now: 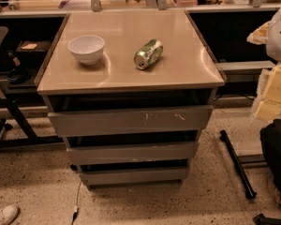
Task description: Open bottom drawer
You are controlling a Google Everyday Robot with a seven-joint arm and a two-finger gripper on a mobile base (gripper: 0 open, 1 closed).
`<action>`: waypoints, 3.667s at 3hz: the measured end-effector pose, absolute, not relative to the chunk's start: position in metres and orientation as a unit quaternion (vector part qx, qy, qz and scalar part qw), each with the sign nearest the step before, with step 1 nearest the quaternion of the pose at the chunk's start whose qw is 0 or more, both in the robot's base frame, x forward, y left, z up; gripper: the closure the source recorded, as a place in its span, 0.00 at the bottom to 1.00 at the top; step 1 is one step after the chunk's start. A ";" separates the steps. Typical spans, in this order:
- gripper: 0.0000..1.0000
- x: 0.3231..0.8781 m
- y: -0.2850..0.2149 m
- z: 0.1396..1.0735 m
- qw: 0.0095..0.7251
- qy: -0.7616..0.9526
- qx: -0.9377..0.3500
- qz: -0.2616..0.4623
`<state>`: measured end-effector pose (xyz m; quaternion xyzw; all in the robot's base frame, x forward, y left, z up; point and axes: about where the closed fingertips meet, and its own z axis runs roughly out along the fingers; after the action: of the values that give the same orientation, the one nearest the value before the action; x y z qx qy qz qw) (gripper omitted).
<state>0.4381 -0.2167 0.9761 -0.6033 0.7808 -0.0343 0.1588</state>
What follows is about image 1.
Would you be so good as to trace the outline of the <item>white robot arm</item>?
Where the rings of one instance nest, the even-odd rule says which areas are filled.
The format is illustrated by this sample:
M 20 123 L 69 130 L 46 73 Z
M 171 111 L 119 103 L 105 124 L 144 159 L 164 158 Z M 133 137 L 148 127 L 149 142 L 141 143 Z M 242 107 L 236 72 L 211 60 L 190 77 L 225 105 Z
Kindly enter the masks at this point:
M 264 44 L 267 55 L 277 62 L 271 70 L 261 71 L 257 98 L 252 106 L 255 118 L 272 121 L 281 113 L 281 8 L 246 40 L 256 45 Z

